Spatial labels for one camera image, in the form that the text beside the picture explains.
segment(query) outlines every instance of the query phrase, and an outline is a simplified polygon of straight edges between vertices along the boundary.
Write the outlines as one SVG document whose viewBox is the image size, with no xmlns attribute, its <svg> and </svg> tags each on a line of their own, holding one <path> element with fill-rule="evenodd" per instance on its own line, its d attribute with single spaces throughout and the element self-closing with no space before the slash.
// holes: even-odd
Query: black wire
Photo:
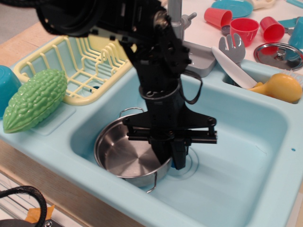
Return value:
<svg viewBox="0 0 303 227">
<path fill-rule="evenodd" d="M 16 187 L 16 188 L 11 188 L 5 191 L 1 191 L 0 192 L 0 198 L 3 197 L 7 197 L 9 195 L 13 195 L 13 194 L 28 194 L 32 197 L 34 197 L 41 208 L 41 213 L 40 213 L 40 218 L 38 220 L 38 222 L 36 223 L 35 227 L 42 227 L 45 223 L 45 218 L 46 218 L 46 213 L 47 213 L 47 206 L 46 206 L 46 202 L 45 199 L 43 197 L 43 195 L 40 193 L 40 191 L 38 191 L 38 189 L 32 187 L 32 186 L 20 186 L 20 187 Z"/>
<path fill-rule="evenodd" d="M 193 105 L 193 104 L 195 104 L 195 103 L 198 101 L 198 99 L 199 99 L 199 97 L 200 97 L 203 82 L 202 82 L 202 79 L 201 79 L 200 75 L 197 74 L 197 73 L 194 72 L 194 71 L 191 71 L 191 70 L 184 70 L 183 74 L 184 74 L 184 75 L 187 75 L 187 76 L 190 76 L 190 77 L 193 77 L 193 78 L 195 78 L 195 79 L 198 79 L 198 80 L 201 82 L 201 83 L 200 83 L 199 90 L 198 90 L 198 93 L 197 93 L 196 97 L 194 97 L 192 100 L 187 100 L 187 99 L 185 98 L 185 96 L 184 96 L 183 90 L 180 89 L 180 93 L 181 93 L 182 98 L 183 98 L 188 104 Z"/>
<path fill-rule="evenodd" d="M 36 8 L 52 1 L 54 0 L 0 0 L 0 3 L 14 7 Z"/>
</svg>

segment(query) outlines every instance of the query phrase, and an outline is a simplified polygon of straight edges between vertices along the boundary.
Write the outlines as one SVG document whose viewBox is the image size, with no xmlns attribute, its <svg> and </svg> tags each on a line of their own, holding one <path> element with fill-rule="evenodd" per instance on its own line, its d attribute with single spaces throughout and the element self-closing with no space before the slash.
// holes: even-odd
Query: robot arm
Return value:
<svg viewBox="0 0 303 227">
<path fill-rule="evenodd" d="M 157 0 L 0 0 L 35 7 L 51 34 L 118 39 L 136 68 L 140 95 L 148 111 L 124 119 L 130 140 L 147 140 L 158 160 L 172 156 L 185 167 L 191 143 L 216 143 L 216 119 L 195 113 L 185 104 L 181 73 L 191 62 L 189 49 L 172 29 L 166 9 Z M 130 48 L 137 45 L 136 52 Z M 191 129 L 208 128 L 206 131 Z"/>
</svg>

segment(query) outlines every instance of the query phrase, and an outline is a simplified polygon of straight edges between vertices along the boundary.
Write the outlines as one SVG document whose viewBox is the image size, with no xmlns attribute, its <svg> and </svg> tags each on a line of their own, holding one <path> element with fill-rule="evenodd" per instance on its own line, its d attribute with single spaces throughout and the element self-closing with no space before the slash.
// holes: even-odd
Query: pink cup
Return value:
<svg viewBox="0 0 303 227">
<path fill-rule="evenodd" d="M 259 29 L 259 23 L 257 21 L 245 17 L 232 20 L 230 25 L 231 36 L 233 37 L 233 34 L 237 33 L 244 42 L 245 47 L 251 45 Z"/>
<path fill-rule="evenodd" d="M 232 20 L 232 12 L 226 9 L 208 8 L 204 13 L 204 19 L 208 23 L 221 28 L 229 25 Z"/>
<path fill-rule="evenodd" d="M 284 34 L 285 28 L 272 17 L 265 17 L 260 21 L 261 33 L 266 42 L 275 43 L 280 41 Z"/>
</svg>

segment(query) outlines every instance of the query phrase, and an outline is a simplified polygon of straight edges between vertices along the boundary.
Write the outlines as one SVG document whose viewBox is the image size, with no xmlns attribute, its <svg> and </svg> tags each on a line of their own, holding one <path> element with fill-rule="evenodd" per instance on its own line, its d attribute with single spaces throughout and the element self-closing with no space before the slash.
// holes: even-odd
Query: pot handle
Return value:
<svg viewBox="0 0 303 227">
<path fill-rule="evenodd" d="M 148 190 L 146 193 L 152 192 L 153 190 L 155 190 L 155 188 L 157 186 L 157 172 L 155 172 L 154 174 L 155 174 L 155 180 L 154 180 L 153 188 L 151 188 L 150 190 Z"/>
<path fill-rule="evenodd" d="M 130 107 L 130 108 L 126 108 L 125 110 L 121 111 L 119 117 L 121 117 L 121 115 L 122 115 L 125 111 L 133 110 L 133 109 L 141 110 L 141 111 L 144 113 L 144 110 L 143 110 L 142 108 L 140 108 L 140 107 Z"/>
</svg>

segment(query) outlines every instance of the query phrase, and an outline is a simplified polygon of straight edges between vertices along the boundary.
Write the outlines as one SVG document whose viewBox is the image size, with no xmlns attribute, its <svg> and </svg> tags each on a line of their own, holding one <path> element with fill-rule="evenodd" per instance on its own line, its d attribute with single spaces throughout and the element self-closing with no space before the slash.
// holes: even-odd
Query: wooden countertop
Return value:
<svg viewBox="0 0 303 227">
<path fill-rule="evenodd" d="M 13 65 L 52 38 L 54 36 L 48 34 L 40 23 L 33 25 L 0 45 L 0 65 Z M 19 184 L 36 187 L 50 204 L 55 204 L 83 226 L 98 227 L 100 223 L 112 227 L 141 226 L 1 140 L 0 172 Z M 295 227 L 303 227 L 303 209 L 299 211 Z"/>
</svg>

